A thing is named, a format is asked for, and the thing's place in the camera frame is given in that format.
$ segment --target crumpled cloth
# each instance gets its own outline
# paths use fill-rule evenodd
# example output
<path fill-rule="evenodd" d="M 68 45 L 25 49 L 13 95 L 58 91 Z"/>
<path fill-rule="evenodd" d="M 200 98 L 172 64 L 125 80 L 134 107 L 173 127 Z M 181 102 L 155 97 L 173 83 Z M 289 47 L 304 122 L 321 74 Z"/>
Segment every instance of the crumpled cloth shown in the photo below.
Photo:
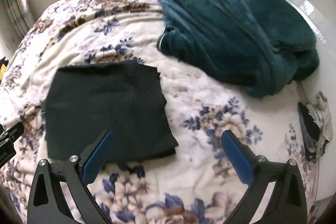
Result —
<path fill-rule="evenodd" d="M 319 91 L 315 103 L 299 103 L 298 112 L 306 158 L 315 162 L 324 155 L 325 147 L 334 135 L 328 99 Z"/>

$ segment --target curtain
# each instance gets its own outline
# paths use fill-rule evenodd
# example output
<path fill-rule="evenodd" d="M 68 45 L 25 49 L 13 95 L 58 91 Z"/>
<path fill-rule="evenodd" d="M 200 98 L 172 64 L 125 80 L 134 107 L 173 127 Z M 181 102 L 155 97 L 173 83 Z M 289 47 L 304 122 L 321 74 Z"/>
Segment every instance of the curtain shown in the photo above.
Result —
<path fill-rule="evenodd" d="M 31 14 L 27 0 L 4 0 L 7 13 L 21 39 L 34 25 L 35 19 Z"/>

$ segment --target metal screw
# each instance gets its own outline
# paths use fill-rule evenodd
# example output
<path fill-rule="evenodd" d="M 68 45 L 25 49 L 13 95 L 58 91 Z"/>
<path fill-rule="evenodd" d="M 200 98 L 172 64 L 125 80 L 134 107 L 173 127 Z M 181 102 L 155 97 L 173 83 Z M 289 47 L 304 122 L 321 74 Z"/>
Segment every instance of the metal screw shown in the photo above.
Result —
<path fill-rule="evenodd" d="M 296 165 L 296 161 L 293 160 L 293 159 L 290 159 L 290 160 L 289 160 L 289 164 L 295 166 L 295 165 Z"/>
<path fill-rule="evenodd" d="M 265 161 L 266 161 L 266 157 L 263 156 L 263 155 L 258 155 L 258 156 L 257 156 L 257 160 L 258 160 L 259 162 L 265 162 Z"/>
<path fill-rule="evenodd" d="M 47 163 L 47 161 L 46 161 L 45 159 L 43 159 L 43 160 L 40 160 L 39 165 L 43 166 L 43 165 L 45 165 L 46 163 Z"/>
<path fill-rule="evenodd" d="M 73 156 L 70 157 L 70 161 L 71 162 L 75 162 L 77 160 L 78 160 L 78 156 L 77 155 L 73 155 Z"/>

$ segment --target folded black fabric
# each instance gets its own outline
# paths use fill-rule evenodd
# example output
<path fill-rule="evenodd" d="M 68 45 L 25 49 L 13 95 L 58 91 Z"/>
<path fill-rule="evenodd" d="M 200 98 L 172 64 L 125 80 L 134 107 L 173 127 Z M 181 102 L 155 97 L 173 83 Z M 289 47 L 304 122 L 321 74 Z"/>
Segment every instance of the folded black fabric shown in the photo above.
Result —
<path fill-rule="evenodd" d="M 136 61 L 58 69 L 45 105 L 49 157 L 79 155 L 104 129 L 115 134 L 107 162 L 174 154 L 159 75 Z"/>

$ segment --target blue flower pattern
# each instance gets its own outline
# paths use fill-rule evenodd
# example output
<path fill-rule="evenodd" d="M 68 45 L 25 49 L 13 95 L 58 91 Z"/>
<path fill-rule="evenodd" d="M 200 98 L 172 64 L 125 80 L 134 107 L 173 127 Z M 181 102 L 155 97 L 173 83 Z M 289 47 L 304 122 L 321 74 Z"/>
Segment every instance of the blue flower pattern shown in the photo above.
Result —
<path fill-rule="evenodd" d="M 22 65 L 16 65 L 9 69 L 9 74 L 6 77 L 5 87 L 7 87 L 10 90 L 13 90 L 16 86 L 16 79 L 21 78 L 21 69 L 23 67 Z"/>
<path fill-rule="evenodd" d="M 127 164 L 121 164 L 121 165 L 118 165 L 118 167 L 121 172 L 126 172 L 127 174 L 130 174 L 130 175 L 136 174 L 139 179 L 145 179 L 146 177 L 146 174 L 141 165 L 137 165 L 131 168 Z M 120 174 L 112 173 L 109 179 L 103 180 L 104 191 L 107 194 L 113 193 L 117 195 L 117 193 L 115 192 L 116 183 L 122 183 L 122 185 L 126 185 L 129 183 L 131 183 L 131 185 L 137 185 L 137 186 L 139 185 L 139 182 L 134 181 L 134 177 L 131 178 L 129 175 L 124 178 L 121 178 L 120 181 L 119 181 L 119 178 L 120 178 Z M 129 199 L 128 202 L 134 202 L 136 199 L 141 200 L 140 198 L 141 193 L 139 192 L 139 190 L 141 190 L 140 188 L 138 189 L 133 188 L 133 192 L 127 192 L 127 191 L 125 193 L 123 192 L 124 197 L 121 197 L 121 198 L 129 198 L 130 196 L 132 196 L 132 199 Z M 172 195 L 169 193 L 165 193 L 164 201 L 159 200 L 159 201 L 156 201 L 156 202 L 153 202 L 147 205 L 146 207 L 144 207 L 143 204 L 140 202 L 140 203 L 137 203 L 136 207 L 126 206 L 126 207 L 120 208 L 119 210 L 112 211 L 111 207 L 103 202 L 103 203 L 100 203 L 100 208 L 103 211 L 103 213 L 108 217 L 109 220 L 111 220 L 111 214 L 114 214 L 119 220 L 123 222 L 135 221 L 136 213 L 137 214 L 140 213 L 143 217 L 145 217 L 150 210 L 155 209 L 155 208 L 160 208 L 161 213 L 158 212 L 157 210 L 154 210 L 152 212 L 152 214 L 157 213 L 157 216 L 156 216 L 157 221 L 159 221 L 161 218 L 169 221 L 170 218 L 173 219 L 174 216 L 179 216 L 180 218 L 184 219 L 185 223 L 212 224 L 214 220 L 206 217 L 206 213 L 208 209 L 211 209 L 211 212 L 213 212 L 213 209 L 216 209 L 219 212 L 221 212 L 223 218 L 226 218 L 231 213 L 230 209 L 234 208 L 235 206 L 235 204 L 229 198 L 227 199 L 225 204 L 222 204 L 222 202 L 220 201 L 223 200 L 223 196 L 225 196 L 224 193 L 220 193 L 220 192 L 214 193 L 214 196 L 212 199 L 213 202 L 207 206 L 205 206 L 203 200 L 196 198 L 194 200 L 194 204 L 191 205 L 190 210 L 185 208 L 183 200 L 179 196 Z"/>
<path fill-rule="evenodd" d="M 126 56 L 127 52 L 128 52 L 128 48 L 132 47 L 132 43 L 134 42 L 133 37 L 126 37 L 124 39 L 120 39 L 119 43 L 113 47 L 112 44 L 107 45 L 107 46 L 103 46 L 98 50 L 89 50 L 87 52 L 87 54 L 85 55 L 85 60 L 84 63 L 85 64 L 90 64 L 91 61 L 93 59 L 96 58 L 97 53 L 99 52 L 108 52 L 111 50 L 115 50 L 118 54 L 120 54 L 121 56 Z M 144 64 L 145 61 L 142 58 L 136 57 L 136 56 L 129 56 L 129 57 L 125 57 L 125 60 L 135 60 L 137 61 L 139 64 Z"/>
<path fill-rule="evenodd" d="M 232 107 L 239 108 L 239 100 L 237 100 L 236 97 L 229 99 L 227 102 Z"/>
<path fill-rule="evenodd" d="M 257 126 L 254 126 L 253 129 L 246 130 L 246 143 L 251 145 L 254 143 L 255 145 L 262 140 L 263 133 Z"/>
<path fill-rule="evenodd" d="M 104 35 L 107 35 L 114 27 L 120 25 L 119 20 L 115 18 L 108 21 L 102 19 L 101 22 L 103 23 L 102 27 L 96 28 L 95 32 L 102 32 Z"/>
<path fill-rule="evenodd" d="M 20 203 L 19 203 L 18 198 L 16 196 L 14 196 L 11 192 L 9 192 L 8 195 L 11 198 L 11 200 L 13 201 L 13 204 L 14 204 L 15 208 L 17 209 L 17 211 L 20 212 L 21 207 L 20 207 Z"/>
<path fill-rule="evenodd" d="M 289 139 L 291 140 L 290 142 L 287 141 L 286 139 L 288 138 L 288 135 L 286 134 L 285 136 L 285 142 L 288 144 L 288 148 L 287 148 L 287 151 L 288 151 L 288 155 L 291 156 L 293 154 L 298 154 L 298 150 L 301 150 L 301 152 L 304 153 L 304 146 L 301 145 L 300 149 L 299 149 L 299 146 L 298 146 L 298 143 L 297 143 L 297 137 L 296 137 L 296 131 L 294 129 L 294 126 L 292 123 L 290 123 L 288 125 L 289 127 L 289 130 L 288 130 L 288 133 L 289 133 Z"/>
<path fill-rule="evenodd" d="M 45 130 L 46 130 L 46 126 L 45 126 L 45 109 L 42 108 L 41 109 L 41 127 L 39 129 L 39 137 L 43 136 Z"/>
<path fill-rule="evenodd" d="M 202 117 L 202 116 L 204 116 L 205 114 L 208 114 L 208 113 L 209 113 L 209 107 L 208 106 L 203 106 L 202 110 L 199 112 L 199 115 Z"/>
<path fill-rule="evenodd" d="M 245 127 L 248 127 L 250 120 L 249 120 L 249 119 L 246 119 L 246 117 L 245 117 L 245 111 L 242 111 L 242 112 L 240 113 L 240 117 L 241 117 L 241 121 L 242 121 L 242 123 L 244 124 L 244 126 L 245 126 Z"/>
<path fill-rule="evenodd" d="M 185 120 L 184 127 L 191 129 L 192 131 L 200 130 L 200 118 L 196 116 L 195 118 L 191 117 L 189 120 Z"/>

